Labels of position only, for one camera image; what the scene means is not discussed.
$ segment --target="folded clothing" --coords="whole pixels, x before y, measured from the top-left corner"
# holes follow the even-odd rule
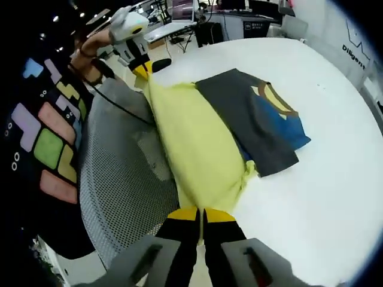
[[[174,174],[181,207],[230,211],[254,162],[244,163],[234,138],[194,84],[144,89]]]
[[[250,82],[249,84],[252,85],[256,103],[267,113],[274,131],[287,141],[294,150],[300,149],[308,144],[311,139],[305,135],[298,113],[294,112],[277,94],[271,83],[264,82],[243,72],[241,73]],[[292,112],[286,114],[285,111],[281,110],[283,107],[285,111]],[[252,160],[250,155],[241,147],[241,144],[239,142],[237,142],[237,144],[244,159]]]
[[[254,96],[254,90],[264,84],[266,82],[237,69],[196,83],[240,148],[255,161],[260,176],[272,175],[298,162],[293,147],[278,133],[261,100]],[[283,104],[276,106],[283,116],[297,115]]]

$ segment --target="black cable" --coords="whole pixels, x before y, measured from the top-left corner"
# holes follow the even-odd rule
[[[186,41],[186,45],[185,45],[185,48],[184,48],[184,54],[186,53],[186,48],[187,48],[187,46],[188,46],[188,44],[189,44],[189,41],[190,41],[190,38],[193,36],[193,34],[194,34],[194,31],[192,31],[191,33],[190,33],[190,36],[189,36],[189,38],[188,38],[188,40]]]
[[[166,40],[166,37],[165,37],[165,46],[166,46],[166,51],[168,51],[169,57],[171,59],[172,55],[170,55],[169,48],[168,48],[168,41]]]
[[[211,16],[213,16],[213,5],[210,5],[210,7],[211,7],[211,10],[210,10],[210,17],[209,17],[209,20],[207,20],[205,23],[208,23],[209,21],[210,21],[210,19],[211,19]]]
[[[153,123],[149,123],[148,121],[145,121],[143,118],[140,118],[139,116],[133,114],[132,112],[129,112],[127,109],[123,108],[122,106],[120,106],[119,104],[113,102],[111,99],[109,99],[108,97],[106,97],[106,95],[104,95],[103,93],[101,93],[87,78],[85,78],[83,76],[83,74],[78,70],[76,69],[72,63],[69,63],[70,67],[73,69],[73,71],[85,82],[87,83],[89,86],[91,86],[101,97],[103,97],[105,100],[107,100],[109,103],[111,103],[112,105],[114,105],[115,107],[117,107],[118,109],[121,109],[122,111],[124,111],[125,113],[131,115],[132,117],[136,118],[137,120],[140,120],[140,121],[143,121],[145,124],[148,124],[149,126],[155,126]]]
[[[180,48],[182,50],[182,52],[184,51],[184,46],[182,46],[182,44],[179,42],[179,43],[175,43],[177,45],[178,48]]]
[[[157,0],[155,1],[155,3],[157,4],[157,8],[159,8],[159,9],[161,10],[160,17],[161,17],[161,19],[162,19],[162,23],[164,24],[164,23],[165,23],[165,20],[164,20],[164,18],[162,17],[162,14],[163,14],[164,16],[166,16],[166,15],[165,15],[165,13],[163,12],[162,4],[161,4],[161,3],[159,4],[159,2],[158,2]]]
[[[215,24],[217,24],[217,23],[213,23],[213,25],[211,25],[211,28],[210,28],[211,41],[213,44],[214,44],[213,28],[214,28]]]
[[[225,13],[223,13],[223,21],[224,21],[224,28],[225,28],[225,32],[226,32],[226,36],[227,36],[227,40],[230,41],[229,33],[227,33],[227,28],[226,28],[226,17],[225,17]]]

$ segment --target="computer monitor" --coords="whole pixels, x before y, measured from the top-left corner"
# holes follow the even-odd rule
[[[173,22],[194,21],[194,1],[193,0],[173,0]]]
[[[245,0],[222,0],[222,10],[246,9]]]

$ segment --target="black shirt with tetris print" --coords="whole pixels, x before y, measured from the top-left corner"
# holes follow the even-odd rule
[[[2,169],[9,220],[75,259],[94,247],[81,218],[78,152],[93,96],[69,59],[41,43],[25,61],[2,117]]]

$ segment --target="white round table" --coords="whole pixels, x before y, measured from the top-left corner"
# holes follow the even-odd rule
[[[233,212],[239,226],[289,260],[308,284],[352,280],[383,228],[383,137],[372,113],[340,71],[290,39],[199,48],[155,79],[169,86],[233,68],[270,81],[312,139],[297,151],[298,164],[249,181]]]

